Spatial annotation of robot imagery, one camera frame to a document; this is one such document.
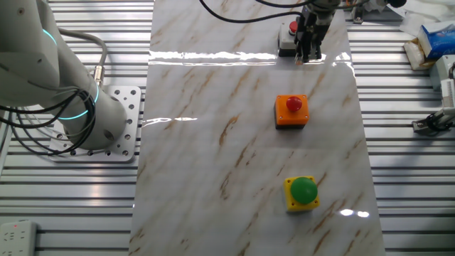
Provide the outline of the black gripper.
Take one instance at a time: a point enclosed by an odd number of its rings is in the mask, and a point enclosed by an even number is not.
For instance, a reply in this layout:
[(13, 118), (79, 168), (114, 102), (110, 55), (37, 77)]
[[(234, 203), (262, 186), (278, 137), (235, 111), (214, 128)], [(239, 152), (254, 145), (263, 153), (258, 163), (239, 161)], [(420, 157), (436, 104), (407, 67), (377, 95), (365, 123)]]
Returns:
[(321, 44), (331, 25), (336, 10), (328, 9), (321, 5), (305, 5), (302, 16), (296, 18), (298, 24), (297, 32), (294, 36), (296, 44), (296, 55), (294, 62), (297, 65), (305, 63), (303, 46), (311, 45), (309, 60), (321, 59)]

